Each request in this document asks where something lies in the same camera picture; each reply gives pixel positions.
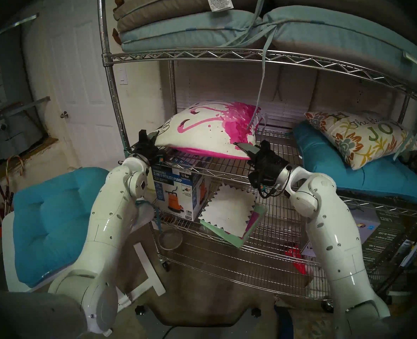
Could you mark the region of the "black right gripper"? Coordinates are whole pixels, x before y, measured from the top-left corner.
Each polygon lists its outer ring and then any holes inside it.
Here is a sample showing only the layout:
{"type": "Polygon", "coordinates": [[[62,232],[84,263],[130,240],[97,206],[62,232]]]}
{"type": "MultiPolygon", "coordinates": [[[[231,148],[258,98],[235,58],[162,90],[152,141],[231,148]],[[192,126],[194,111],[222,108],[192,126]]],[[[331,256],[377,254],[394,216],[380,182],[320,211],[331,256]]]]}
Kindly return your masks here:
{"type": "Polygon", "coordinates": [[[259,145],[235,142],[235,146],[249,157],[248,165],[252,168],[248,173],[249,183],[261,198],[278,197],[285,192],[291,166],[271,149],[267,140],[262,140],[259,145]]]}

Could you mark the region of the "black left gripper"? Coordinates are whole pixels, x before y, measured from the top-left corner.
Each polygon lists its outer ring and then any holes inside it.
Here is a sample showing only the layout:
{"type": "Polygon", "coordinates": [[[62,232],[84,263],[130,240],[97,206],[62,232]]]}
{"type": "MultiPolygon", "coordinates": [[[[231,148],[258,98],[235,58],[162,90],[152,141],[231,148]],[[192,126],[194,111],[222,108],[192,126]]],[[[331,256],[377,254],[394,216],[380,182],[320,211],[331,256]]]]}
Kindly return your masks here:
{"type": "Polygon", "coordinates": [[[138,142],[133,146],[130,157],[142,158],[149,166],[162,164],[165,161],[165,151],[155,145],[160,131],[147,134],[141,129],[138,134],[138,142]]]}

